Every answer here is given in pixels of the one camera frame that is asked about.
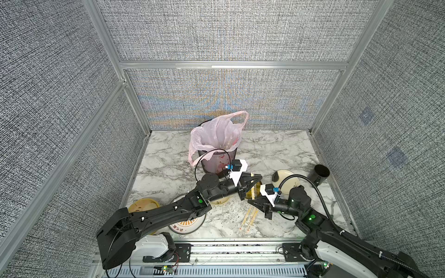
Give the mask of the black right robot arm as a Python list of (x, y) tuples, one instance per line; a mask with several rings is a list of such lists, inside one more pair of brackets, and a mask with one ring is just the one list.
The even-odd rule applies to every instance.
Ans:
[(357, 278), (426, 276), (407, 254), (393, 254), (367, 243), (316, 211), (303, 186), (292, 188), (287, 199), (264, 195), (248, 202), (264, 212), (267, 219), (271, 219), (273, 213), (294, 216), (296, 227), (305, 233), (296, 253), (307, 261), (329, 262)]

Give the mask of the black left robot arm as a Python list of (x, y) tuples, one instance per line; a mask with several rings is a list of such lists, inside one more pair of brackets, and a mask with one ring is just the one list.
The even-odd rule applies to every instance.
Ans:
[(193, 190), (169, 205), (135, 213), (126, 207), (117, 210), (96, 235), (103, 269), (109, 270), (127, 261), (141, 238), (177, 222), (205, 215), (212, 209), (210, 202), (214, 200), (233, 194), (243, 200), (262, 179), (260, 174), (240, 172), (240, 175), (237, 180), (220, 181), (218, 175), (207, 173)]

